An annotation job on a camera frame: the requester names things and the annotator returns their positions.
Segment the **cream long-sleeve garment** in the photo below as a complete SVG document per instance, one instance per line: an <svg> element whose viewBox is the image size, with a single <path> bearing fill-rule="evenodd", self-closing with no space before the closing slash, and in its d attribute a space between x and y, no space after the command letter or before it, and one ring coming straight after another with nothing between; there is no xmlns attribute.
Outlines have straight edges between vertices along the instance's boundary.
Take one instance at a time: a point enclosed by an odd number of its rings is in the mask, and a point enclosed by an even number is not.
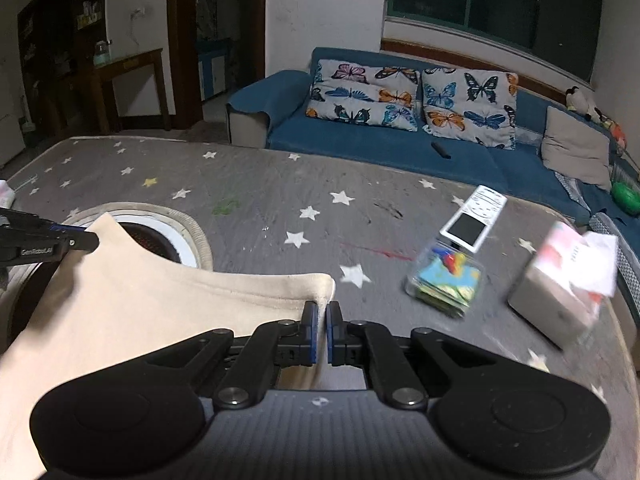
<svg viewBox="0 0 640 480"><path fill-rule="evenodd" d="M65 257L2 354L2 478L43 474L29 415L54 387L215 328L248 336L262 323L298 320L306 301L324 308L335 292L334 279L323 273L230 274L182 266L142 248L109 214L90 229L99 247Z"/></svg>

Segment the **clear box of colourful items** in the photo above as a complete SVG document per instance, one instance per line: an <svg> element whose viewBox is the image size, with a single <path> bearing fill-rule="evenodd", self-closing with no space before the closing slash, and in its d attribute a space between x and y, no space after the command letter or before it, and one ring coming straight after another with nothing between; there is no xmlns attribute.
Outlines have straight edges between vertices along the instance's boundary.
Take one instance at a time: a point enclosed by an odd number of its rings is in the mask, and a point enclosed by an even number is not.
<svg viewBox="0 0 640 480"><path fill-rule="evenodd" d="M405 292L450 318L464 318L484 286L485 269L462 250L431 240L413 261Z"/></svg>

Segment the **grey star-pattern table cover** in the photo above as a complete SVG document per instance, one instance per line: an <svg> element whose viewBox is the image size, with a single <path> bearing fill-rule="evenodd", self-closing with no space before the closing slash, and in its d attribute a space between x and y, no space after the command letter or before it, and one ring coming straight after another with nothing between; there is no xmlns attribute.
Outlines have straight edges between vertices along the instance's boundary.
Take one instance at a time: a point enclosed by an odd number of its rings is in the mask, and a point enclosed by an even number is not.
<svg viewBox="0 0 640 480"><path fill-rule="evenodd" d="M428 326L580 382L605 398L612 416L598 474L638 477L636 373L612 307L562 351L506 304L530 252L559 220L552 209L508 200L477 256L484 278L476 303L454 320L409 297L404 279L470 195L466 184L331 157L138 136L65 140L18 156L1 175L20 208L52 220L115 202L182 211L204 231L218 271L326 273L346 318L398 335Z"/></svg>

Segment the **white remote control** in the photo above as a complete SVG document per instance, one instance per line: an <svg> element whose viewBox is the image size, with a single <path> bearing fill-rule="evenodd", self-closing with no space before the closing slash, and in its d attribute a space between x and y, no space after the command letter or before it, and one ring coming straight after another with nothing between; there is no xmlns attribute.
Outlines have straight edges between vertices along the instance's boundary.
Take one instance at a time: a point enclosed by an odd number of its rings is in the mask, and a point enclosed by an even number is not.
<svg viewBox="0 0 640 480"><path fill-rule="evenodd" d="M478 186L440 229L444 240L475 255L497 223L508 199L485 185Z"/></svg>

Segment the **dark wooden side table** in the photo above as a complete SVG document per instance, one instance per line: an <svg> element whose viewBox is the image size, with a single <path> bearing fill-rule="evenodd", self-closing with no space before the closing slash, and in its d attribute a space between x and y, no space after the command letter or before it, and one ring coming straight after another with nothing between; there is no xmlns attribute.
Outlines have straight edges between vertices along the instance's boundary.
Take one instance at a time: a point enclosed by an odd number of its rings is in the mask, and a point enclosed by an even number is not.
<svg viewBox="0 0 640 480"><path fill-rule="evenodd" d="M168 131L170 117L162 48L115 58L90 70L89 84L102 136L112 132L112 120L119 127L119 112L128 112L136 95L150 85L149 80L155 87L162 127Z"/></svg>

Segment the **black remote on sofa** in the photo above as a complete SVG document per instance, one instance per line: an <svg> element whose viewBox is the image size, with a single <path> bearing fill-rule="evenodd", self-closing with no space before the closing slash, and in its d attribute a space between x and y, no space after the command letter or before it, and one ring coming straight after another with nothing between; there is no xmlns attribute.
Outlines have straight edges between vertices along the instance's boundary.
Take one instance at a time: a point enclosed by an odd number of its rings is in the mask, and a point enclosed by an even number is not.
<svg viewBox="0 0 640 480"><path fill-rule="evenodd" d="M438 143L431 143L432 149L443 159L451 159L451 155Z"/></svg>

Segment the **tissue box with pink pack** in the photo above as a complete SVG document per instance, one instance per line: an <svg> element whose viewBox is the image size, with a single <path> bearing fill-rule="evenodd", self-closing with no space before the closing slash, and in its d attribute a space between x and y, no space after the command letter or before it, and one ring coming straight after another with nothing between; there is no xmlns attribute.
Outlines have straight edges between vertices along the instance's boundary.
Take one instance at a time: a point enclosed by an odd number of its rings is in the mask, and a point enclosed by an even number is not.
<svg viewBox="0 0 640 480"><path fill-rule="evenodd" d="M508 297L508 305L564 350L597 324L602 301L614 296L618 237L580 234L555 222Z"/></svg>

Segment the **blue sectional sofa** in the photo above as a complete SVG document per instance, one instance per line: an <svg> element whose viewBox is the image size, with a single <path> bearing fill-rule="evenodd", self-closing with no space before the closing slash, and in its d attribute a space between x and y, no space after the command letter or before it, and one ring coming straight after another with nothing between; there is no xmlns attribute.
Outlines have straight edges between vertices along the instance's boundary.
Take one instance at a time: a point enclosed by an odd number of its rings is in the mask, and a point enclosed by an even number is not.
<svg viewBox="0 0 640 480"><path fill-rule="evenodd" d="M281 70L232 94L227 102L231 141L246 148L331 156L428 174L472 185L486 185L503 194L554 209L578 226L593 226L622 239L618 281L639 314L639 222L625 214L611 195L544 166L535 145L514 143L510 150L485 148L468 141L439 138L424 130L405 131L380 126L355 126L305 115L317 63L327 60L367 66L401 66L417 70L425 62L367 51L318 47L309 70ZM440 144L451 159L431 147Z"/></svg>

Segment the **left butterfly pillow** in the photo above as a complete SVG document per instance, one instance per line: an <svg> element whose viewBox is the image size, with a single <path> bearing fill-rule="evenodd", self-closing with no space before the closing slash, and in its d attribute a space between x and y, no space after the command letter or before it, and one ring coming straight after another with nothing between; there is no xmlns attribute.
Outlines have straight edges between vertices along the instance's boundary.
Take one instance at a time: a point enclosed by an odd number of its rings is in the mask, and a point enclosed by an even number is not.
<svg viewBox="0 0 640 480"><path fill-rule="evenodd" d="M420 73L322 58L314 69L305 115L355 126L418 130Z"/></svg>

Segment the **butterfly pillow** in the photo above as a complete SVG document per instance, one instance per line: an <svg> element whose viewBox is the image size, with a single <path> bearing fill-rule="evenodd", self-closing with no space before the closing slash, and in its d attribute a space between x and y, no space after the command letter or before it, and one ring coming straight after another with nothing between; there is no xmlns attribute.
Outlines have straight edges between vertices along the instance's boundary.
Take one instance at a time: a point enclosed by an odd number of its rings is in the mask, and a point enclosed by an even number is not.
<svg viewBox="0 0 640 480"><path fill-rule="evenodd" d="M510 150L515 143L518 75L435 67L422 72L424 130L440 138Z"/></svg>
<svg viewBox="0 0 640 480"><path fill-rule="evenodd" d="M420 73L322 58L314 69L305 115L355 126L418 130Z"/></svg>

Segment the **right butterfly pillow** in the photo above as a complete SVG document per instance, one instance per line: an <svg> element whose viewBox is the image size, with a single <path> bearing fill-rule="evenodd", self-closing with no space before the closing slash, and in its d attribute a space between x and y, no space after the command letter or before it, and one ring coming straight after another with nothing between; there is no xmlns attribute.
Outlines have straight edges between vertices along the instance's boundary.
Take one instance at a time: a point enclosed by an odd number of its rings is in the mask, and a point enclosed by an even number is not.
<svg viewBox="0 0 640 480"><path fill-rule="evenodd" d="M440 138L510 150L515 143L518 75L435 67L422 72L424 130Z"/></svg>

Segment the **grey plain cushion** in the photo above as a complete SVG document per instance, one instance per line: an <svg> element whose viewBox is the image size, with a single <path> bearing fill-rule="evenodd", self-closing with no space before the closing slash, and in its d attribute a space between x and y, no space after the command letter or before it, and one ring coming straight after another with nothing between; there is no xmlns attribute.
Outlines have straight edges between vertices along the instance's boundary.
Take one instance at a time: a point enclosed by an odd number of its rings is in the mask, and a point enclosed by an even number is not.
<svg viewBox="0 0 640 480"><path fill-rule="evenodd" d="M540 154L548 169L611 191L610 139L552 106L547 108Z"/></svg>

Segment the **green bowl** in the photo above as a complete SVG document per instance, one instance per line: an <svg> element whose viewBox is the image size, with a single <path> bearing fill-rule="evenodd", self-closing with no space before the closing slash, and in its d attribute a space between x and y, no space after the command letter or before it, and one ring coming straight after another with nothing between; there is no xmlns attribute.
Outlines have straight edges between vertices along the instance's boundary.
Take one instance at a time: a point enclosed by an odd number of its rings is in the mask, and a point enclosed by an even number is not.
<svg viewBox="0 0 640 480"><path fill-rule="evenodd" d="M639 194L624 182L612 184L611 195L614 203L625 214L631 217L638 217L640 211Z"/></svg>

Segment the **black and white plush toy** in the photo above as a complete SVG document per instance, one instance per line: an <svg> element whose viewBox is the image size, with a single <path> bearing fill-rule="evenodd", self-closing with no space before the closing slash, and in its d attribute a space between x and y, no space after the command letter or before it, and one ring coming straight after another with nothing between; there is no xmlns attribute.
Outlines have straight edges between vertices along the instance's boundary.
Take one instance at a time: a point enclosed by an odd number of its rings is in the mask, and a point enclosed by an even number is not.
<svg viewBox="0 0 640 480"><path fill-rule="evenodd" d="M594 122L605 128L611 127L611 119L591 103L579 87L570 87L565 91L565 106L587 122Z"/></svg>

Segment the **dark wooden door frame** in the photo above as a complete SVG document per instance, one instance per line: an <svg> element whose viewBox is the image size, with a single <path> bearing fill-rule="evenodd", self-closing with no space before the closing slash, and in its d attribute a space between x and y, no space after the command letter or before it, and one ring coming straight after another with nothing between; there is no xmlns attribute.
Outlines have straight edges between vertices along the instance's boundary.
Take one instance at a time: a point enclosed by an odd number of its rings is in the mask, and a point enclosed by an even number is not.
<svg viewBox="0 0 640 480"><path fill-rule="evenodd" d="M266 0L167 0L167 26L177 128L203 119L214 58L224 60L216 96L266 76Z"/></svg>

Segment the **dark window with green frame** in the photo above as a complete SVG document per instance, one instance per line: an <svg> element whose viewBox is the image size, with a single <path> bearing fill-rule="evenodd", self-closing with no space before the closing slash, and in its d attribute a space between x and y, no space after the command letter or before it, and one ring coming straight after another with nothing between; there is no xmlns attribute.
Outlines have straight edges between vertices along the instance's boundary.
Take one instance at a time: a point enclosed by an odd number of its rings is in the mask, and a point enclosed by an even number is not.
<svg viewBox="0 0 640 480"><path fill-rule="evenodd" d="M393 18L444 26L590 79L602 0L387 0Z"/></svg>

